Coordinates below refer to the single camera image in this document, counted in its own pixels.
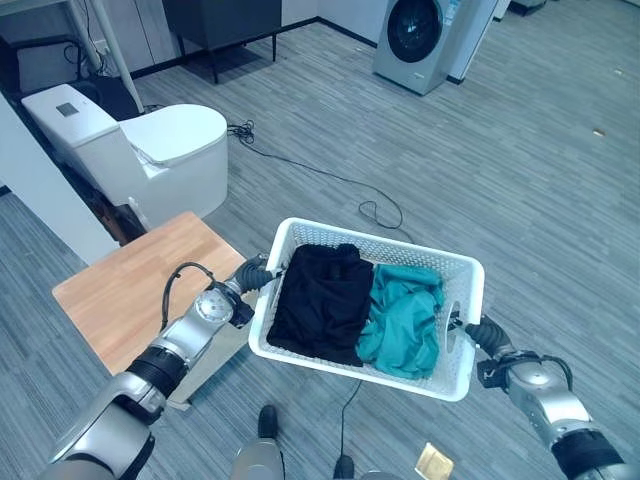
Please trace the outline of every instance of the gray carpet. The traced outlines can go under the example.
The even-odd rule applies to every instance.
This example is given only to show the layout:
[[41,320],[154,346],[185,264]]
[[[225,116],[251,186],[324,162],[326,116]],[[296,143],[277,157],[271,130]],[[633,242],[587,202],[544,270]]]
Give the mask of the gray carpet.
[[[426,97],[371,75],[373,49],[318,24],[281,35],[275,64],[268,40],[223,55],[219,85],[204,60],[136,83],[145,103],[252,118],[258,148],[374,183],[402,205],[418,243],[478,258],[485,311],[518,345],[564,357],[592,415],[638,462],[639,22],[640,9],[619,1],[507,14],[464,84]],[[393,220],[372,192],[235,140],[229,186],[205,220],[245,255],[268,251],[290,216],[404,238],[357,214],[376,199]],[[0,478],[31,478],[106,371],[49,293],[81,262],[11,195],[0,198],[0,267]],[[194,408],[154,426],[142,478],[226,478],[265,402],[280,409],[288,478],[329,478],[354,385],[245,348]],[[455,479],[562,478],[525,418],[475,380],[456,404],[363,384],[345,438],[358,473],[418,478],[426,441],[454,459]]]

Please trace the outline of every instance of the black cabinet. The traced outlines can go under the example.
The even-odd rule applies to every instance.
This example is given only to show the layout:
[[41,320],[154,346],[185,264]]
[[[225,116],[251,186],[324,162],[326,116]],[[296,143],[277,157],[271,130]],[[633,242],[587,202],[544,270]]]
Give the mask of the black cabinet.
[[282,19],[282,0],[162,0],[169,30],[182,39],[209,50],[214,75],[215,51],[272,36],[273,60],[276,33]]

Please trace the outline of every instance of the basket handle hole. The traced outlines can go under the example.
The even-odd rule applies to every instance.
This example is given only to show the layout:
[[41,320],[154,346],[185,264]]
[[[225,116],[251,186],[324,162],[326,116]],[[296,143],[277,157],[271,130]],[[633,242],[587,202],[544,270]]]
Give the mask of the basket handle hole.
[[455,327],[458,322],[460,322],[460,302],[455,301],[453,302],[453,305],[451,305],[449,317],[447,318],[447,353],[453,352],[453,349],[455,348],[458,335],[456,334],[457,329],[453,327]]

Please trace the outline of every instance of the toilet tank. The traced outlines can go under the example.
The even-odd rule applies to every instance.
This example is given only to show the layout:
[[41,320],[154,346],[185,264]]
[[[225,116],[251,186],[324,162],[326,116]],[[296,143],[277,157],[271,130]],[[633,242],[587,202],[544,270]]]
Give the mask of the toilet tank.
[[146,175],[118,122],[69,85],[38,92],[22,104],[64,160],[114,205],[144,186]]

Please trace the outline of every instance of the wooden tabletop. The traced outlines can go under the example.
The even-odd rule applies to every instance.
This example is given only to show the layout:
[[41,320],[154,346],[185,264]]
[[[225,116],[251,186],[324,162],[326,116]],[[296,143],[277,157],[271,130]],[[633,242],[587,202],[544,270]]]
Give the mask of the wooden tabletop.
[[[53,296],[115,374],[158,334],[165,283],[187,261],[224,280],[244,258],[196,215],[184,213],[61,283]],[[185,312],[208,281],[195,268],[183,270],[173,282],[169,322]]]

